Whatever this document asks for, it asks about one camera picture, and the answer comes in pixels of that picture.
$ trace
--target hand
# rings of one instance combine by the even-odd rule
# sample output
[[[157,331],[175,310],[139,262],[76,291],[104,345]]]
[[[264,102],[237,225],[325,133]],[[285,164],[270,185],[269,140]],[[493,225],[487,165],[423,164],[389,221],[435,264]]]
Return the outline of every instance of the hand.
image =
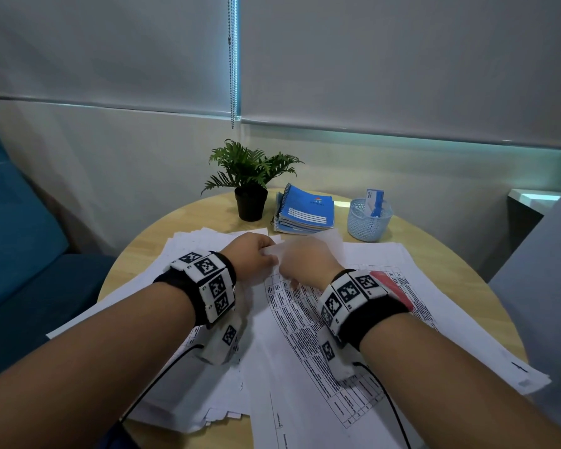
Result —
[[[245,233],[220,251],[235,268],[237,280],[248,281],[278,263],[275,255],[262,255],[260,249],[274,245],[264,234]]]
[[[328,246],[316,238],[293,241],[287,246],[279,272],[298,284],[324,290],[344,267],[331,254]]]

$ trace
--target left hand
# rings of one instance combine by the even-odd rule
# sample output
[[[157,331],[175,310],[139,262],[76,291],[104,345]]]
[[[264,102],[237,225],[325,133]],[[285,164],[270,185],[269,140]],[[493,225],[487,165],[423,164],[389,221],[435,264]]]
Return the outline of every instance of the left hand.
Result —
[[[264,234],[245,233],[232,240],[220,253],[233,264],[237,280],[248,281],[278,263],[275,255],[260,253],[260,249],[274,244]]]

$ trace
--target notebook stack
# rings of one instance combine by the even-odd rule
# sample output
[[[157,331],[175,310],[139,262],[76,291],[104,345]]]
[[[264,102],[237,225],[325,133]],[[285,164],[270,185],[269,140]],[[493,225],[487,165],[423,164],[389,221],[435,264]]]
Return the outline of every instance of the notebook stack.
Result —
[[[312,234],[334,227],[333,198],[305,192],[291,183],[276,196],[273,224],[277,232]]]

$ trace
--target gray panel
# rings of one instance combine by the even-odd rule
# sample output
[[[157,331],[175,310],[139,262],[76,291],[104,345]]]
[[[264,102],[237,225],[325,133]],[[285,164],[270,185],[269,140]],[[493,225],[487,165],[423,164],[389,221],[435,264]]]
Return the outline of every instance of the gray panel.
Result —
[[[561,199],[490,281],[530,364],[553,383],[534,403],[561,426]]]
[[[561,148],[561,0],[240,0],[242,119]]]
[[[227,0],[0,0],[0,96],[230,111]]]

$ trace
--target plastic basket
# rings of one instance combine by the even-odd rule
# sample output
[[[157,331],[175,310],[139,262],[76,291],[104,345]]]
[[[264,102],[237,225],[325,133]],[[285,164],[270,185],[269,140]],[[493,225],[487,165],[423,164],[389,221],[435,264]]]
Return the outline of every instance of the plastic basket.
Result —
[[[378,241],[384,234],[392,217],[392,209],[386,200],[382,202],[380,217],[364,215],[366,199],[351,200],[349,216],[347,217],[347,231],[360,241]]]

